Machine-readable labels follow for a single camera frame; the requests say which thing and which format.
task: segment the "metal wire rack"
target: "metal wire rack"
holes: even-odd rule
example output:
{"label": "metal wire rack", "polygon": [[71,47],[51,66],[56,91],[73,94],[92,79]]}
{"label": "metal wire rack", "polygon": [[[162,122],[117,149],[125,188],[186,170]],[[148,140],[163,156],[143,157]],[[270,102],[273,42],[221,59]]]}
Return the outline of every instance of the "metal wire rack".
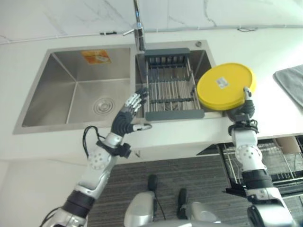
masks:
{"label": "metal wire rack", "polygon": [[190,50],[165,49],[145,53],[147,72],[146,119],[202,118],[196,83],[189,60]]}
{"label": "metal wire rack", "polygon": [[[263,155],[263,163],[281,194],[303,194],[303,136],[296,137],[301,149],[300,153],[283,154],[281,148],[273,140],[261,140],[258,147]],[[235,147],[232,143],[220,144],[220,153],[225,172],[229,179],[228,193],[243,195],[243,179],[241,164],[235,157]]]}

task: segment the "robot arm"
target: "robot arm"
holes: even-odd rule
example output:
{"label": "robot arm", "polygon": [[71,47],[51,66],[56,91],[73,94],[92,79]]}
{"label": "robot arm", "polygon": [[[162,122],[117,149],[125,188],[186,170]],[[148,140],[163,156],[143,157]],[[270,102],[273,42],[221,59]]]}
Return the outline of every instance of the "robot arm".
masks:
{"label": "robot arm", "polygon": [[236,146],[235,156],[242,164],[245,192],[252,206],[248,217],[255,227],[293,227],[295,222],[284,203],[279,190],[273,186],[267,167],[262,163],[262,153],[257,147],[257,121],[250,118],[254,114],[251,92],[246,87],[245,103],[232,113],[235,122],[229,127]]}
{"label": "robot arm", "polygon": [[94,202],[105,188],[117,156],[126,157],[131,153],[127,143],[121,145],[127,133],[150,129],[150,124],[131,124],[137,111],[145,103],[147,90],[140,89],[125,102],[115,117],[111,132],[103,141],[98,141],[89,152],[88,166],[82,178],[64,205],[43,226],[46,227],[83,227]]}

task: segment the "dish drying rack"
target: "dish drying rack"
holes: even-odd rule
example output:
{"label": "dish drying rack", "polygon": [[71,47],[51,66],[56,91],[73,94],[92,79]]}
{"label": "dish drying rack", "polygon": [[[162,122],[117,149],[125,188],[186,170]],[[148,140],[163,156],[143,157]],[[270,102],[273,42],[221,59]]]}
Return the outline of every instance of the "dish drying rack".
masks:
{"label": "dish drying rack", "polygon": [[145,52],[148,121],[203,118],[188,48]]}
{"label": "dish drying rack", "polygon": [[[258,147],[262,152],[262,162],[283,197],[303,195],[303,136],[297,136],[300,153],[283,154],[273,140],[260,140]],[[229,194],[245,197],[241,164],[235,156],[235,147],[232,143],[218,144],[225,174],[228,178]]]}

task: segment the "gray floor mat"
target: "gray floor mat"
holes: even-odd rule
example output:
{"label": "gray floor mat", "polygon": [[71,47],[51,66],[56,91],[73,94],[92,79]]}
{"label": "gray floor mat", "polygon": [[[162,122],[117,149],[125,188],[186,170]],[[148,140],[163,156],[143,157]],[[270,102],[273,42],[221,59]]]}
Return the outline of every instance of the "gray floor mat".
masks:
{"label": "gray floor mat", "polygon": [[[227,186],[219,156],[141,162],[114,167],[108,185],[89,214],[89,227],[122,227],[124,213],[133,197],[146,190],[149,174],[158,176],[157,195],[167,219],[176,219],[177,196],[186,187],[189,202],[210,205],[222,222],[249,226],[246,199],[225,194]],[[294,218],[303,219],[298,197],[286,199]],[[160,209],[155,221],[162,220]]]}

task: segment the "marble wall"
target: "marble wall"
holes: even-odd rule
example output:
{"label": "marble wall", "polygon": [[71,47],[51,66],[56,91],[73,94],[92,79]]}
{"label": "marble wall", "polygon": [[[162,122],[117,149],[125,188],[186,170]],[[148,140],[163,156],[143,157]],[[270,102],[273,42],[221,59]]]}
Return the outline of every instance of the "marble wall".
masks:
{"label": "marble wall", "polygon": [[[302,0],[139,0],[148,30],[210,26],[303,25]],[[62,35],[123,32],[132,0],[1,0],[0,43]]]}

